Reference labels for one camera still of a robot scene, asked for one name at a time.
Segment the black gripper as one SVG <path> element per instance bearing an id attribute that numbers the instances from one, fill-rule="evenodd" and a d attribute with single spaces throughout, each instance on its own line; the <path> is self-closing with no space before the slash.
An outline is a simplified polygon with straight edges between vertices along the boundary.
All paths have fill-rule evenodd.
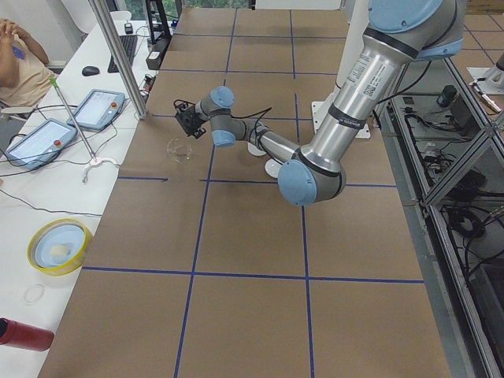
<path id="1" fill-rule="evenodd" d="M 199 139 L 206 133 L 203 125 L 206 122 L 196 112 L 193 102 L 177 99 L 173 102 L 176 114 L 175 118 L 187 137 Z"/>

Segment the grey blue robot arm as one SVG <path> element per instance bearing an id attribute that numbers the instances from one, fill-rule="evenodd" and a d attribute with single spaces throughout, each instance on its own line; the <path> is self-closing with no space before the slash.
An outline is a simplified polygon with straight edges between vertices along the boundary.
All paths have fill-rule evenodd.
<path id="1" fill-rule="evenodd" d="M 234 94 L 216 87 L 196 103 L 177 100 L 176 119 L 188 136 L 211 129 L 213 144 L 228 147 L 245 141 L 280 161 L 277 183 L 282 196 L 307 206 L 339 195 L 346 185 L 341 164 L 400 68 L 412 61 L 455 55 L 463 44 L 465 1 L 365 1 L 355 16 L 366 16 L 363 47 L 328 106 L 311 141 L 298 146 L 259 120 L 232 116 Z"/>

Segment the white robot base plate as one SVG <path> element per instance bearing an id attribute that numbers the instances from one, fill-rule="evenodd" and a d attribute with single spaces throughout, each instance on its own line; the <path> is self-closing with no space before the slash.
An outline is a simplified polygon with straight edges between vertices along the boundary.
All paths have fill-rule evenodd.
<path id="1" fill-rule="evenodd" d="M 324 105 L 325 102 L 312 102 L 311 110 L 313 116 L 314 132 L 317 132 L 320 126 L 323 124 L 326 113 L 331 113 L 330 109 L 332 105 L 329 106 L 329 111 L 322 109 Z M 355 136 L 356 138 L 369 139 L 371 137 L 369 126 L 367 125 L 365 120 L 359 120 L 344 113 L 338 113 L 336 115 L 336 119 L 338 120 L 339 124 L 358 130 L 358 133 Z"/>

